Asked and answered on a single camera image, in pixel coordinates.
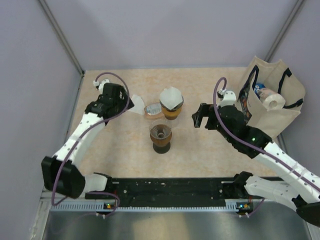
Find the white coffee filter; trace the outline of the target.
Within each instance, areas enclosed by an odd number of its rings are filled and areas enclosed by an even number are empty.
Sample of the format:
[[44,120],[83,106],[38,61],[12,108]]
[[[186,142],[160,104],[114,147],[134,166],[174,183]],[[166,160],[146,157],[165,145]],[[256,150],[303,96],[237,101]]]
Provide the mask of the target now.
[[171,86],[160,93],[159,101],[168,110],[173,110],[183,102],[183,96],[179,89]]
[[134,106],[129,109],[130,112],[139,114],[139,115],[144,115],[145,114],[145,103],[143,99],[139,96],[134,94],[131,98]]

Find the clear ribbed glass dripper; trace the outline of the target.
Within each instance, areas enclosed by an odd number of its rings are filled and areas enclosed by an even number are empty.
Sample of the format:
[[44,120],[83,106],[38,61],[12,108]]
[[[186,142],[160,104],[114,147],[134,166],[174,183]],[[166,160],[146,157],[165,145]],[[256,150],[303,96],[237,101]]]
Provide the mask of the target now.
[[182,95],[179,97],[163,97],[159,101],[160,104],[168,111],[175,111],[184,104],[184,97]]

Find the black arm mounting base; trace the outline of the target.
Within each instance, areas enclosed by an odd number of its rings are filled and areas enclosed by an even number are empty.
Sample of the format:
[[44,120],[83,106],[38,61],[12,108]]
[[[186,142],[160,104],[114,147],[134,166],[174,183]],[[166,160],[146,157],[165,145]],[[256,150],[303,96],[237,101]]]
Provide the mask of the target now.
[[123,208],[224,207],[225,200],[251,198],[232,177],[113,178],[105,192],[117,195]]

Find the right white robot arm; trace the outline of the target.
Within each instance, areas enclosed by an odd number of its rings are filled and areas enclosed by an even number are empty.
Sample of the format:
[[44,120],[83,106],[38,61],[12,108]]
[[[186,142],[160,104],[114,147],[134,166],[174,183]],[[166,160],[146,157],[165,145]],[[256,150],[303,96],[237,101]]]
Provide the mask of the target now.
[[294,210],[303,220],[320,225],[320,177],[285,153],[267,134],[248,126],[241,111],[233,105],[217,107],[201,103],[192,115],[199,128],[207,117],[205,128],[218,131],[238,152],[272,169],[284,184],[272,183],[251,173],[241,173],[244,180],[233,185],[239,198],[247,195],[272,200]]

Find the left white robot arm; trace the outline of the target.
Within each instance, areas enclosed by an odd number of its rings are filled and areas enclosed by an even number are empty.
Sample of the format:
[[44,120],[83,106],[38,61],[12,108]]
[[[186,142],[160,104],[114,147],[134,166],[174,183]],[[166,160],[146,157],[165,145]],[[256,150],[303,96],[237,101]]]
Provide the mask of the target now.
[[126,89],[116,83],[105,82],[97,100],[84,110],[80,123],[66,143],[52,156],[41,162],[44,187],[66,197],[76,199],[81,194],[97,192],[109,198],[114,191],[108,176],[102,173],[82,175],[80,164],[97,134],[108,122],[134,107]]

